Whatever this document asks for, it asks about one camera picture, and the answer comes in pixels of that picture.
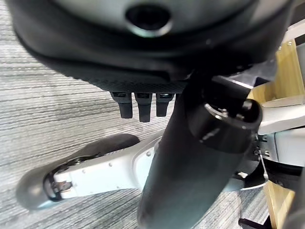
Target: black round hole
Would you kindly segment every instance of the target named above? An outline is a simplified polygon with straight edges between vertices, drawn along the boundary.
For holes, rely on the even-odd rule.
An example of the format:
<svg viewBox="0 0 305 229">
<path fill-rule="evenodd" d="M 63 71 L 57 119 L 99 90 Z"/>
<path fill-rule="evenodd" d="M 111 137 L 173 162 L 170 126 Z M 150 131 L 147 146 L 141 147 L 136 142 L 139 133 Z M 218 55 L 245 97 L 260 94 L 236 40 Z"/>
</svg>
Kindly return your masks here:
<svg viewBox="0 0 305 229">
<path fill-rule="evenodd" d="M 127 10 L 126 19 L 138 28 L 155 31 L 163 28 L 171 16 L 160 6 L 140 5 Z"/>
</svg>

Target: gray rounded end cap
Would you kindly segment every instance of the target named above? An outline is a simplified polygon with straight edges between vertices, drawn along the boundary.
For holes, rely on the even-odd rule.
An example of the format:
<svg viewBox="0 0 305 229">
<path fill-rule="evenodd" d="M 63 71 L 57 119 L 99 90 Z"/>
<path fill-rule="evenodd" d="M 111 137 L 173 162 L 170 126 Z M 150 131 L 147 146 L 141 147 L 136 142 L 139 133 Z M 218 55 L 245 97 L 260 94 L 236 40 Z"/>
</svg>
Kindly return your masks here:
<svg viewBox="0 0 305 229">
<path fill-rule="evenodd" d="M 19 181 L 16 189 L 16 199 L 24 208 L 41 210 L 56 204 L 49 199 L 43 187 L 45 176 L 45 168 L 40 167 L 29 171 Z M 46 180 L 46 191 L 48 191 L 48 187 L 51 188 L 51 185 Z"/>
</svg>

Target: gray carpet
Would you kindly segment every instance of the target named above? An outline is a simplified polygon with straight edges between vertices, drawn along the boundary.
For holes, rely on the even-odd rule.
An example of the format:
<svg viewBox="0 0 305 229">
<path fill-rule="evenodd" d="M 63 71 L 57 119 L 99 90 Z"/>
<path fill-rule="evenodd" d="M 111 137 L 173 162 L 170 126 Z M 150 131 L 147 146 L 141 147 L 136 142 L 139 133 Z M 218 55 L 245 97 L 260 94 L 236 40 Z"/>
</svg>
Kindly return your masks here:
<svg viewBox="0 0 305 229">
<path fill-rule="evenodd" d="M 137 228 L 137 190 L 76 198 L 39 212 L 23 209 L 14 196 L 18 180 L 34 167 L 104 136 L 131 133 L 144 139 L 166 126 L 169 117 L 154 117 L 154 105 L 147 124 L 139 123 L 135 108 L 136 103 L 133 119 L 122 120 L 108 92 L 35 61 L 16 41 L 0 0 L 0 228 Z M 262 223 L 267 214 L 261 190 L 223 193 L 195 228 L 237 229 L 240 217 Z"/>
</svg>

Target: black cylinder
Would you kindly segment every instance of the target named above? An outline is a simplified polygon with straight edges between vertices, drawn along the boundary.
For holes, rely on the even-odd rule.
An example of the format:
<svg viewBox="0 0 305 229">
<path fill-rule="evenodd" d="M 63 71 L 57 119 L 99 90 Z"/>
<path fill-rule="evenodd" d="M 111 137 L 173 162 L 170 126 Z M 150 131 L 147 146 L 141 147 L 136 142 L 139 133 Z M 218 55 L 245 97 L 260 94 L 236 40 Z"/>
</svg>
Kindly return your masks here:
<svg viewBox="0 0 305 229">
<path fill-rule="evenodd" d="M 220 120 L 204 103 L 199 105 L 202 109 L 190 111 L 184 94 L 177 99 L 142 193 L 138 209 L 140 228 L 189 229 L 200 220 L 245 153 L 251 150 L 251 136 L 262 120 L 259 104 L 252 103 L 249 115 L 255 117 L 246 116 L 244 121 L 236 121 L 225 116 Z M 192 133 L 192 121 L 197 121 L 203 131 L 210 129 L 209 137 L 203 140 Z M 211 128 L 220 129 L 211 133 Z"/>
</svg>

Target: wooden panel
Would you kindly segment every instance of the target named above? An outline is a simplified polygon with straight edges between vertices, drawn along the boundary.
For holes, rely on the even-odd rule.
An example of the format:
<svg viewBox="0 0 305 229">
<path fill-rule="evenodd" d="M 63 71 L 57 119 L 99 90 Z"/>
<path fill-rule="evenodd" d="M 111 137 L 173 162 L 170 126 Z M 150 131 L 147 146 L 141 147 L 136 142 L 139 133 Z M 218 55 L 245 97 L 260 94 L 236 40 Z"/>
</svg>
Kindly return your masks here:
<svg viewBox="0 0 305 229">
<path fill-rule="evenodd" d="M 278 72 L 275 81 L 254 88 L 249 98 L 264 103 L 305 94 L 295 41 L 282 44 L 276 54 Z M 268 181 L 264 187 L 272 228 L 281 229 L 294 198 L 294 192 Z"/>
<path fill-rule="evenodd" d="M 264 186 L 264 193 L 267 199 L 272 228 L 281 229 L 295 193 L 271 181 L 268 181 Z"/>
</svg>

